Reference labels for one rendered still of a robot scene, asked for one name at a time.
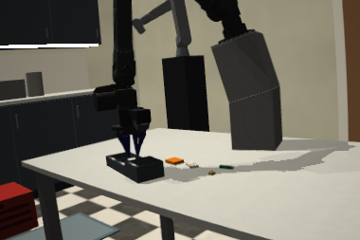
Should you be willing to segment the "cream domino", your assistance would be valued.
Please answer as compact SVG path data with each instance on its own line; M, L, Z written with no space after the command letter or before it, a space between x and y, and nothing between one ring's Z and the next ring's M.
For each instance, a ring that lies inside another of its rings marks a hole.
M195 163L194 161L186 162L186 165L189 166L191 169L199 167L199 165L197 163Z

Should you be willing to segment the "orange flat rectangular block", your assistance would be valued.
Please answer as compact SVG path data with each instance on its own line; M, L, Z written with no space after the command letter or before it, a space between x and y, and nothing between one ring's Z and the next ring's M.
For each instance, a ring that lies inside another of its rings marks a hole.
M172 165L177 165L180 163L184 163L184 160L181 158L177 158L177 157L172 157L172 158L168 158L165 159L166 163L172 164Z

